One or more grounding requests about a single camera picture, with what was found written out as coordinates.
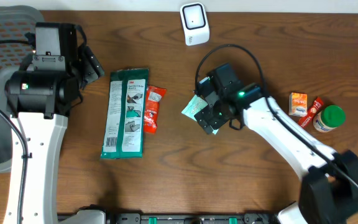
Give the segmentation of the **light teal tissue pack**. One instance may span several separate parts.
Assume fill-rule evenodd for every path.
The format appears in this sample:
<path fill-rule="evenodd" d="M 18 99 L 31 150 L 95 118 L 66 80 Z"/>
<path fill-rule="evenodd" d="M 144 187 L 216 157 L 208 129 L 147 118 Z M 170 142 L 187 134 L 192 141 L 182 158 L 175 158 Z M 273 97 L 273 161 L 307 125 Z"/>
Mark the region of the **light teal tissue pack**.
<path fill-rule="evenodd" d="M 194 95 L 182 114 L 196 121 L 207 134 L 216 134 L 219 122 L 213 118 L 213 106 L 218 97 L 210 78 L 206 77 L 198 83 L 201 95 Z"/>

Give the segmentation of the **red snack bag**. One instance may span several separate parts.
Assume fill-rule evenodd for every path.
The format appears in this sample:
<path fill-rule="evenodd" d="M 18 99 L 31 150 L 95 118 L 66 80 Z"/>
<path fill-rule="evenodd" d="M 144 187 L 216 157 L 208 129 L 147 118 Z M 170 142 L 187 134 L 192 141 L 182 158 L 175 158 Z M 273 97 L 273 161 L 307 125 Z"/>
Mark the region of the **red snack bag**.
<path fill-rule="evenodd" d="M 160 101 L 166 92 L 166 89 L 157 86 L 149 85 L 147 87 L 144 113 L 144 131 L 146 133 L 156 133 Z"/>

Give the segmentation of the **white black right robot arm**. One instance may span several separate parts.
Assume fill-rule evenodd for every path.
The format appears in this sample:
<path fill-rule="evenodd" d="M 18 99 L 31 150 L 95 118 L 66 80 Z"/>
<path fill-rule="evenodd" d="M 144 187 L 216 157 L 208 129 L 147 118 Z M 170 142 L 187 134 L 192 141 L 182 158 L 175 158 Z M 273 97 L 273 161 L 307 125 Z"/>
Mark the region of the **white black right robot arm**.
<path fill-rule="evenodd" d="M 208 134 L 237 120 L 265 139 L 301 182 L 297 202 L 277 213 L 276 223 L 345 223 L 358 213 L 358 157 L 336 152 L 289 118 L 256 83 L 244 85 L 227 63 L 197 80 L 195 93 L 207 102 L 196 113 Z"/>

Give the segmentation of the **red stick sachet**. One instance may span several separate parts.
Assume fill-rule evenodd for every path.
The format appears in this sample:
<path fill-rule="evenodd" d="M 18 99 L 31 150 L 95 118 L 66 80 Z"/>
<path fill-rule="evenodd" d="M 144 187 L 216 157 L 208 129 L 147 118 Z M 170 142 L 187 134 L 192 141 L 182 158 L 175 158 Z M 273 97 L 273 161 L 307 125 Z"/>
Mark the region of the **red stick sachet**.
<path fill-rule="evenodd" d="M 308 109 L 307 115 L 298 120 L 298 124 L 302 128 L 307 127 L 307 125 L 312 122 L 313 118 L 317 115 L 323 105 L 323 100 L 320 97 L 317 97 L 314 100 L 313 105 Z"/>

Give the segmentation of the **small orange white box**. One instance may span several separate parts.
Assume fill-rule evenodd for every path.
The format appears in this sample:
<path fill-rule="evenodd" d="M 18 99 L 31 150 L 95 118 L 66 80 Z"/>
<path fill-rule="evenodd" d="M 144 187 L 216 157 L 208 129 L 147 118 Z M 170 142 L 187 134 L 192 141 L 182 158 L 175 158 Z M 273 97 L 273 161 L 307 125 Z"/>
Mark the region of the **small orange white box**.
<path fill-rule="evenodd" d="M 290 93 L 289 112 L 291 116 L 304 117 L 307 115 L 308 95 L 305 93 Z"/>

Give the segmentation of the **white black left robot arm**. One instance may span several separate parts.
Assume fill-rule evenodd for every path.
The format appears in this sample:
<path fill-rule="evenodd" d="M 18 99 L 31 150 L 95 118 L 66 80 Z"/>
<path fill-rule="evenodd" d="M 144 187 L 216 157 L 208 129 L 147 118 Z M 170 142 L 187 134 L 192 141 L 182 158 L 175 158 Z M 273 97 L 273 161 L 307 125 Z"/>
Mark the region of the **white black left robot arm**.
<path fill-rule="evenodd" d="M 60 150 L 82 89 L 104 75 L 81 26 L 39 22 L 35 50 L 6 81 L 12 163 L 5 223 L 58 223 Z"/>

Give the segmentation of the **green lid white jar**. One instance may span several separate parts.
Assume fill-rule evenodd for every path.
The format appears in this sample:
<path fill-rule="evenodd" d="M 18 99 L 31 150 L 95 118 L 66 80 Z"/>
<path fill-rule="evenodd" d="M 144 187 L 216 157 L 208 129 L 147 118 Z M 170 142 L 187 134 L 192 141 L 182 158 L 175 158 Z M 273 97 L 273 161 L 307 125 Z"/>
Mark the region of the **green lid white jar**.
<path fill-rule="evenodd" d="M 313 118 L 313 126 L 317 131 L 327 133 L 340 127 L 345 120 L 344 110 L 337 105 L 330 105 Z"/>

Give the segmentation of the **green 3M wipes pack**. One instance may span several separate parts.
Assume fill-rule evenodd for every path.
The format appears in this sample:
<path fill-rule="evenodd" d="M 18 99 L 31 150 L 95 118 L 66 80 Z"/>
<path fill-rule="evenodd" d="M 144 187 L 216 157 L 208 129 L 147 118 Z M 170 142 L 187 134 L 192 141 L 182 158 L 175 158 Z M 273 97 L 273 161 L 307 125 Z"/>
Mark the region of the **green 3M wipes pack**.
<path fill-rule="evenodd" d="M 141 158 L 149 70 L 133 68 L 110 74 L 102 159 Z"/>

